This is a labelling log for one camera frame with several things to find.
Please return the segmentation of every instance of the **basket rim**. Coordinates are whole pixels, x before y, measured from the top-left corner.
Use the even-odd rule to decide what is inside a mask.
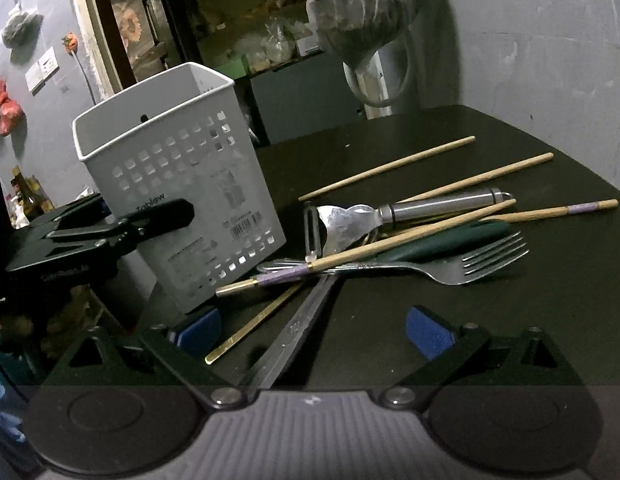
[[[205,97],[209,97],[212,94],[215,94],[217,92],[220,92],[222,90],[226,90],[227,88],[232,88],[232,86],[234,86],[234,80],[232,78],[229,78],[228,76],[221,74],[219,72],[217,72],[216,70],[212,70],[209,67],[206,67],[202,64],[199,63],[195,63],[193,61],[187,61],[185,63],[181,63],[180,65],[177,66],[173,66],[172,68],[169,68],[168,70],[165,70],[163,72],[159,72],[158,74],[155,74],[153,76],[150,76],[147,79],[144,79],[143,81],[141,81],[141,83],[137,83],[137,84],[142,84],[145,83],[146,81],[149,81],[150,79],[154,79],[156,77],[159,77],[167,72],[171,72],[172,70],[176,70],[178,68],[182,68],[184,65],[187,66],[195,66],[197,68],[202,68],[204,70],[206,70],[207,72],[213,72],[215,75],[221,77],[222,79],[225,79],[225,83],[223,83],[222,85],[213,88],[212,90],[208,90],[207,92],[204,92],[202,94],[199,94],[195,97],[193,97],[192,99],[189,99],[187,101],[184,101],[181,104],[176,105],[175,107],[170,108],[169,110],[165,110],[164,112],[158,114],[157,116],[153,117],[152,119],[148,119],[146,122],[141,123],[141,124],[137,124],[134,128],[130,128],[128,131],[123,132],[122,134],[118,135],[117,137],[115,137],[114,139],[110,139],[108,142],[106,142],[105,144],[102,144],[101,146],[99,146],[97,149],[92,150],[89,153],[86,153],[84,155],[84,153],[82,152],[81,146],[79,144],[79,139],[77,136],[77,131],[76,131],[76,121],[78,119],[80,119],[81,117],[83,117],[84,115],[87,115],[88,113],[90,113],[91,111],[93,111],[95,108],[98,108],[99,106],[105,104],[107,101],[109,101],[110,99],[113,99],[116,96],[119,96],[131,89],[133,89],[136,85],[132,85],[120,92],[117,92],[115,95],[113,95],[112,97],[109,97],[108,99],[105,99],[103,101],[101,101],[99,104],[97,104],[96,106],[93,106],[92,108],[89,108],[88,110],[85,110],[82,114],[78,115],[74,121],[72,121],[72,139],[74,140],[74,149],[76,150],[76,155],[77,158],[79,158],[79,161],[81,162],[85,162],[86,160],[98,155],[101,152],[104,152],[106,150],[108,150],[110,147],[112,147],[114,144],[116,144],[117,142],[119,142],[122,139],[125,139],[126,137],[132,136],[134,134],[136,134],[139,130],[141,130],[142,128],[148,126],[148,124],[157,122],[161,119],[163,119],[164,117],[167,117],[168,115],[180,110],[181,108],[184,108],[186,106],[191,105],[192,103],[202,100]]]

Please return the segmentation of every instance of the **table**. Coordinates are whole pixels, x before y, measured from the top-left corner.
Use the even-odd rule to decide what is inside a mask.
[[[308,388],[389,385],[424,364],[405,335],[410,306],[422,304],[454,324],[474,321],[496,335],[538,325],[553,337],[596,397],[605,432],[591,469],[617,478],[620,452],[620,192],[567,155],[517,128],[461,106],[399,115],[327,130],[257,152],[287,243],[278,256],[302,256],[297,197],[385,162],[474,135],[472,144],[409,164],[319,197],[317,204],[381,205],[541,153],[554,160],[492,181],[514,194],[519,210],[616,198],[619,208],[518,224],[530,253],[493,278],[442,286],[414,274],[357,277],[324,309],[295,366],[280,383]],[[258,359],[310,285],[213,370],[238,381]],[[227,337],[285,286],[211,300]]]

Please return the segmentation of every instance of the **white wall switch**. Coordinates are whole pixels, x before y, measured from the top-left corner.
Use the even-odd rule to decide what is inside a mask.
[[[43,79],[47,79],[52,73],[59,68],[59,63],[56,62],[55,49],[50,47],[43,56],[39,58],[39,66],[41,67],[41,74]]]
[[[41,73],[39,62],[36,62],[26,72],[26,83],[30,92],[34,92],[41,84],[43,84],[43,74]]]

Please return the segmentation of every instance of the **gray ribbed surface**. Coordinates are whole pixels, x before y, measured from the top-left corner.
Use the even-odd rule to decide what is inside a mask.
[[[365,392],[263,392],[252,406],[212,416],[180,457],[137,480],[479,480],[441,450],[411,413]],[[582,471],[554,477],[589,480]],[[45,473],[40,480],[65,480]]]

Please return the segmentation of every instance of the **purple band on chopstick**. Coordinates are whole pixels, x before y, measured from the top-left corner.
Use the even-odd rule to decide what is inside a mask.
[[[310,267],[307,264],[298,265],[289,269],[276,270],[275,272],[265,272],[255,276],[258,285],[274,285],[275,283],[289,282],[305,276],[310,273]]]
[[[575,215],[578,213],[589,213],[590,211],[596,211],[598,209],[598,202],[587,202],[585,204],[568,205],[568,215]]]

